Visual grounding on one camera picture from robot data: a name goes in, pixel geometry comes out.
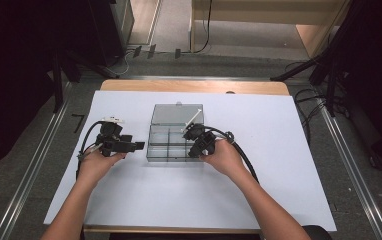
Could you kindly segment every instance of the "electrical wire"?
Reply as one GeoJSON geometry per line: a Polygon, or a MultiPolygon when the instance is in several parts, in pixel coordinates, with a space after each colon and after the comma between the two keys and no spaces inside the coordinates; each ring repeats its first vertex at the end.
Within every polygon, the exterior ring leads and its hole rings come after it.
{"type": "Polygon", "coordinates": [[[287,72],[287,69],[288,69],[291,65],[294,65],[294,64],[303,64],[303,63],[305,63],[305,62],[303,62],[303,61],[298,61],[298,62],[292,62],[292,63],[290,63],[290,64],[287,64],[287,66],[285,66],[285,68],[284,68],[284,72],[287,72]]]}
{"type": "Polygon", "coordinates": [[[129,63],[128,63],[127,57],[128,57],[130,54],[132,54],[132,53],[133,53],[133,51],[132,51],[132,52],[128,52],[128,53],[125,54],[125,57],[124,57],[124,59],[125,59],[125,63],[126,63],[126,70],[125,70],[125,71],[118,73],[118,72],[115,72],[115,71],[111,70],[111,69],[108,68],[108,67],[105,68],[105,69],[106,69],[107,71],[113,73],[114,75],[116,75],[116,78],[119,78],[120,75],[123,75],[123,74],[125,74],[125,73],[127,73],[127,72],[129,71],[129,63]]]}
{"type": "Polygon", "coordinates": [[[306,135],[306,139],[307,139],[307,144],[310,146],[310,143],[311,143],[311,129],[310,129],[310,121],[311,119],[319,113],[320,109],[322,109],[322,107],[324,107],[323,103],[325,101],[322,101],[321,104],[318,104],[310,113],[309,115],[306,116],[306,114],[304,113],[304,111],[302,110],[301,106],[300,106],[300,103],[302,102],[306,102],[306,101],[309,101],[309,100],[312,100],[312,99],[324,99],[325,96],[324,95],[316,95],[316,96],[312,96],[312,97],[307,97],[307,98],[304,98],[304,99],[299,99],[298,97],[300,96],[300,94],[304,93],[304,92],[312,92],[312,93],[316,93],[315,90],[313,89],[303,89],[303,90],[300,90],[299,92],[297,92],[294,96],[294,103],[296,105],[296,108],[298,110],[298,112],[301,114],[301,116],[303,117],[303,121],[301,122],[302,124],[302,127],[303,127],[303,131],[305,132],[305,135],[306,135]]]}
{"type": "Polygon", "coordinates": [[[210,0],[209,16],[207,18],[207,39],[206,39],[206,43],[204,44],[203,48],[201,48],[198,51],[195,51],[194,53],[199,53],[199,52],[203,51],[207,47],[207,44],[209,43],[209,40],[210,40],[210,18],[211,18],[211,15],[212,15],[212,3],[213,3],[213,0],[210,0]]]}
{"type": "MultiPolygon", "coordinates": [[[[207,23],[207,28],[206,28],[206,23],[205,23],[205,20],[203,19],[203,29],[204,29],[204,32],[206,33],[206,35],[207,35],[207,38],[209,38],[210,36],[209,36],[209,34],[210,34],[210,32],[208,31],[208,29],[209,29],[209,23],[210,23],[210,21],[208,21],[208,23],[207,23]]],[[[209,45],[209,50],[207,50],[207,51],[205,51],[204,52],[204,54],[205,53],[208,53],[208,52],[210,52],[210,50],[212,50],[212,45],[210,44],[210,43],[208,43],[208,45],[209,45]]]]}
{"type": "Polygon", "coordinates": [[[220,131],[219,129],[217,128],[214,128],[214,127],[209,127],[209,126],[195,126],[195,128],[204,128],[206,130],[209,130],[211,132],[217,132],[219,133],[220,135],[222,135],[223,137],[226,138],[226,140],[235,148],[235,150],[237,150],[237,152],[241,155],[242,159],[244,160],[244,163],[247,165],[247,168],[249,170],[249,172],[251,173],[251,175],[253,176],[253,178],[259,182],[259,179],[257,178],[257,174],[256,174],[256,171],[254,171],[254,168],[253,168],[253,165],[251,164],[250,160],[248,159],[247,155],[244,153],[244,151],[241,149],[241,147],[238,145],[237,142],[235,142],[235,137],[234,137],[234,134],[232,134],[231,132],[222,132],[220,131]]]}
{"type": "Polygon", "coordinates": [[[88,129],[88,132],[85,135],[84,141],[82,142],[82,147],[81,147],[79,154],[85,153],[85,144],[88,140],[89,134],[91,133],[92,129],[94,129],[94,127],[97,126],[98,124],[103,124],[103,123],[104,123],[103,121],[98,121],[98,122],[95,122],[94,124],[91,125],[91,127],[88,129]]]}

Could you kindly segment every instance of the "white surface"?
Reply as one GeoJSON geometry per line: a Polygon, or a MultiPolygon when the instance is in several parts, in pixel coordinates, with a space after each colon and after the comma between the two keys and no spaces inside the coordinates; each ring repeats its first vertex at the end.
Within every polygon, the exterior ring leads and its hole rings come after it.
{"type": "MultiPolygon", "coordinates": [[[[244,94],[97,91],[44,223],[51,223],[75,182],[76,155],[94,122],[104,116],[125,119],[121,134],[147,141],[154,105],[178,101],[203,104],[205,125],[235,135],[261,185],[300,224],[336,231],[293,99],[244,94]]],[[[210,165],[148,163],[145,156],[146,148],[128,154],[99,182],[85,224],[259,229],[239,189],[210,165]]]]}

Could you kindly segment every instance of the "transparent plastic box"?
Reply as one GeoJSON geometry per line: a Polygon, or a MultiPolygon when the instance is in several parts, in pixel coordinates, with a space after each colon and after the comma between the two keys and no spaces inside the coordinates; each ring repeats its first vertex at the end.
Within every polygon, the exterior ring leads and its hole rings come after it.
{"type": "MultiPolygon", "coordinates": [[[[198,112],[202,104],[156,104],[151,119],[148,138],[147,160],[149,162],[197,162],[188,156],[194,141],[183,138],[185,124],[198,112]]],[[[204,124],[203,111],[194,123],[204,124]]]]}

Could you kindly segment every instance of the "wooden panel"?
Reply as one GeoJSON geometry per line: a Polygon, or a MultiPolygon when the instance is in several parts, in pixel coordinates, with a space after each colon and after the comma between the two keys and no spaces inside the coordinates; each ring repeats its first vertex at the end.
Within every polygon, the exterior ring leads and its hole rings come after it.
{"type": "Polygon", "coordinates": [[[184,81],[184,80],[106,80],[101,90],[152,92],[203,92],[289,95],[282,82],[184,81]]]}
{"type": "MultiPolygon", "coordinates": [[[[193,2],[194,19],[207,19],[210,1],[193,0],[193,2]]],[[[343,0],[213,0],[211,19],[317,25],[325,23],[325,16],[336,14],[337,3],[341,2],[343,0]]]]}
{"type": "Polygon", "coordinates": [[[334,11],[324,16],[319,25],[297,25],[297,31],[310,58],[315,57],[322,51],[327,43],[328,35],[332,28],[343,21],[348,7],[348,0],[336,1],[334,11]]]}

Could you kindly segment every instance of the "hand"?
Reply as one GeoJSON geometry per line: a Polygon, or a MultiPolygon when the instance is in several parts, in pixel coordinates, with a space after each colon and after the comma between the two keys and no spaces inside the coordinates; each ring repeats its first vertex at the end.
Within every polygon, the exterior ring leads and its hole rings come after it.
{"type": "Polygon", "coordinates": [[[93,189],[110,168],[125,156],[126,153],[116,153],[113,156],[104,157],[98,150],[92,152],[82,160],[77,182],[93,189]]]}
{"type": "Polygon", "coordinates": [[[240,154],[226,139],[217,140],[215,152],[212,155],[201,155],[200,159],[229,178],[241,173],[241,170],[246,171],[240,154]]]}

